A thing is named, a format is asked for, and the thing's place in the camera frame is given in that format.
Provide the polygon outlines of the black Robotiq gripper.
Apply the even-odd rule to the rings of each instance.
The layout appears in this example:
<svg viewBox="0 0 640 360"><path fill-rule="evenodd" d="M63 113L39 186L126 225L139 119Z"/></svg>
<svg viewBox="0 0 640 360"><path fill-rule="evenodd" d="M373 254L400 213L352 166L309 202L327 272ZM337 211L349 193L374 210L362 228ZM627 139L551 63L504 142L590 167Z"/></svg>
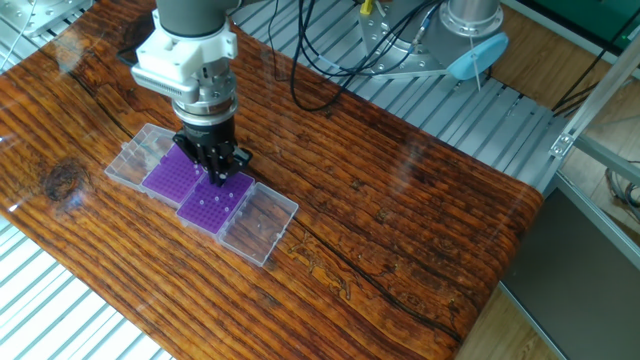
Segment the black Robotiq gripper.
<svg viewBox="0 0 640 360"><path fill-rule="evenodd" d="M233 117L213 125L184 122L183 130L173 136L173 142L191 162L207 171L211 184L222 186L229 178L244 170L253 158L249 150L235 145ZM217 157L216 146L220 144Z"/></svg>

